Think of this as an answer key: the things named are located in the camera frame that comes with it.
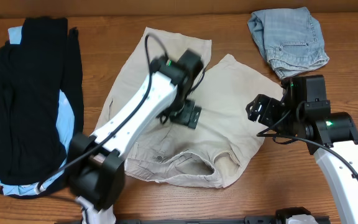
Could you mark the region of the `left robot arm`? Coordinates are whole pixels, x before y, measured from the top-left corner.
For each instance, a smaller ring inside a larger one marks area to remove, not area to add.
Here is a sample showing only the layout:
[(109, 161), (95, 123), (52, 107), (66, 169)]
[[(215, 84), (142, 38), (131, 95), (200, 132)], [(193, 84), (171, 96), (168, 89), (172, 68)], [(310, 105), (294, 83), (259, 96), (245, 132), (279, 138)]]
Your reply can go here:
[(74, 135), (68, 150), (68, 185), (83, 212), (82, 223), (115, 223), (112, 206), (125, 185), (125, 159), (156, 118), (195, 129), (201, 107), (187, 98), (203, 71), (200, 55), (186, 50), (178, 61), (166, 55), (150, 63), (138, 92), (91, 136)]

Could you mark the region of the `beige khaki shorts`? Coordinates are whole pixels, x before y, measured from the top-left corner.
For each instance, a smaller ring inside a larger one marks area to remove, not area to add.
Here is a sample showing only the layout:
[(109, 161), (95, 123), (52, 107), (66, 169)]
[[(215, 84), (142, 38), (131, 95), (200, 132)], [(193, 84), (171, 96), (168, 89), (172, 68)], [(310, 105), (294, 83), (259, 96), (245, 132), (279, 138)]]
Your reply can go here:
[[(191, 49), (204, 63), (211, 60), (210, 40), (146, 28), (156, 39), (141, 39), (121, 68), (98, 119), (102, 127), (134, 96), (147, 74), (147, 57), (167, 52), (179, 58)], [(282, 88), (256, 70), (226, 55), (208, 69), (191, 94), (201, 107), (195, 129), (154, 120), (134, 143), (126, 174), (147, 182), (183, 187), (228, 187), (244, 172), (263, 139), (264, 126), (248, 119), (246, 106), (259, 95), (280, 99)]]

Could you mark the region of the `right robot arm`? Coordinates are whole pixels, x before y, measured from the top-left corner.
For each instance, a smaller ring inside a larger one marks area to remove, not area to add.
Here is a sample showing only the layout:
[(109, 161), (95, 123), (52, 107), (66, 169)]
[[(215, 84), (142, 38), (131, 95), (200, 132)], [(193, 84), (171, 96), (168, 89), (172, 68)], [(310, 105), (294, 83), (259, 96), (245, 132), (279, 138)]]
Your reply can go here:
[(281, 82), (276, 100), (259, 94), (247, 107), (248, 119), (266, 129), (259, 137), (277, 144), (306, 143), (322, 170), (343, 223), (358, 223), (358, 130), (349, 113), (331, 111), (322, 75)]

